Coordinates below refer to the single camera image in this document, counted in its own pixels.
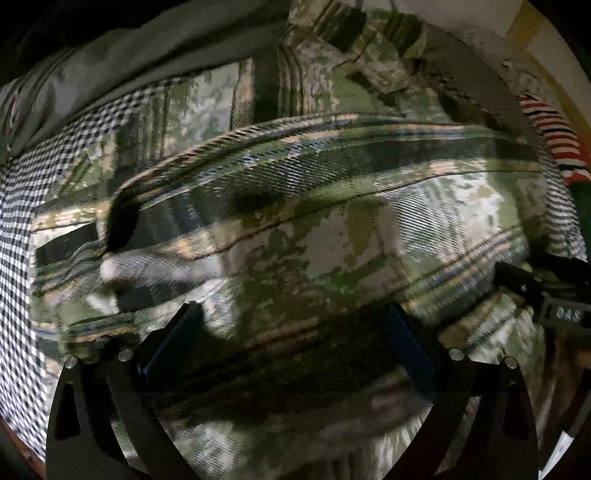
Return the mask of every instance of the metal screw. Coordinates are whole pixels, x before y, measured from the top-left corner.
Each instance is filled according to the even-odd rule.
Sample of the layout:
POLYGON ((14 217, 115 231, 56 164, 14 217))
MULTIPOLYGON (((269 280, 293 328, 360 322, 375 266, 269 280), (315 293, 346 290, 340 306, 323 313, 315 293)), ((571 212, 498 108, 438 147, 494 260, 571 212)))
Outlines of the metal screw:
POLYGON ((121 350, 119 352, 119 355, 117 355, 117 358, 119 359, 120 362, 129 362, 131 360, 131 358, 133 357, 134 352, 131 348, 124 348, 123 350, 121 350))
POLYGON ((464 360, 464 352, 462 352, 459 348, 450 348, 449 356, 452 360, 455 360, 456 362, 464 360))
POLYGON ((515 360, 512 356, 508 356, 505 358, 505 365, 514 370, 519 366, 517 360, 515 360))
POLYGON ((74 368, 77 363, 78 363, 78 359, 75 356, 70 356, 66 360, 64 367, 66 367, 67 369, 74 368))

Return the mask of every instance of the black and white checkered fabric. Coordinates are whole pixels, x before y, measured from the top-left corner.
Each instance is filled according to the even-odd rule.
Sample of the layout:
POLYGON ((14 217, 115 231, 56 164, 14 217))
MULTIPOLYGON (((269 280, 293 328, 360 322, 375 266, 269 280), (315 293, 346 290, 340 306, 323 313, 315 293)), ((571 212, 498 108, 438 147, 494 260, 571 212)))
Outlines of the black and white checkered fabric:
POLYGON ((163 80, 85 114, 0 171, 0 414, 41 459, 49 391, 45 358, 28 320, 27 255, 34 209, 84 147, 127 123, 140 105, 181 80, 163 80))

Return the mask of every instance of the red and white striped fabric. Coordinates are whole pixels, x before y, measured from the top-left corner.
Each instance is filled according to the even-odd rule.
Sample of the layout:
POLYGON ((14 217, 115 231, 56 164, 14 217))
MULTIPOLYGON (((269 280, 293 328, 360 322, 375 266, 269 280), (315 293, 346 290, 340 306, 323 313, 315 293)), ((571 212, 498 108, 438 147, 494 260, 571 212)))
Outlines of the red and white striped fabric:
POLYGON ((521 109, 544 136, 566 183, 591 181, 589 156, 562 114, 530 94, 522 95, 519 101, 521 109))

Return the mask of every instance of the digital camouflage pattern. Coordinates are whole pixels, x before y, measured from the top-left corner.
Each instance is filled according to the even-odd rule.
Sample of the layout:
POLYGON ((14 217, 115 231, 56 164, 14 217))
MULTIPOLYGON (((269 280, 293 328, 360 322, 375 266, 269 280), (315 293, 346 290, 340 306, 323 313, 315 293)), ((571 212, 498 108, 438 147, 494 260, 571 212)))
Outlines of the digital camouflage pattern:
POLYGON ((65 356, 136 345, 199 301, 202 332, 152 400, 202 478, 378 479, 428 410, 360 310, 396 301, 446 346, 516 357, 540 412, 543 331, 492 271, 572 244, 551 230, 539 150, 427 80, 426 41, 409 15, 297 0, 278 48, 86 148, 33 222, 48 385, 65 356))

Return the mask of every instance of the green fabric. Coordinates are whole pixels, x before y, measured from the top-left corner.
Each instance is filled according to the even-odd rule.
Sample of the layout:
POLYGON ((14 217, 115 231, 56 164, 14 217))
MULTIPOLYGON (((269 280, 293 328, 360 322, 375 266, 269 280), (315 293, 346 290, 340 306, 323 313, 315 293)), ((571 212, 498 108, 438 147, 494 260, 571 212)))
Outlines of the green fabric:
POLYGON ((577 255, 578 226, 554 234, 543 154, 427 81, 426 44, 415 17, 298 0, 278 48, 167 89, 81 152, 32 225, 48 375, 197 300, 186 377, 153 400, 202 478, 322 478, 326 458, 382 478, 427 408, 360 310, 397 301, 446 346, 516 357, 539 413, 544 332, 493 267, 534 244, 577 255))
POLYGON ((137 29, 58 52, 0 90, 0 166, 66 124, 142 86, 275 46, 289 0, 187 2, 137 29))
POLYGON ((591 251, 591 183, 577 181, 570 186, 570 191, 579 214, 579 225, 587 243, 587 251, 591 251))

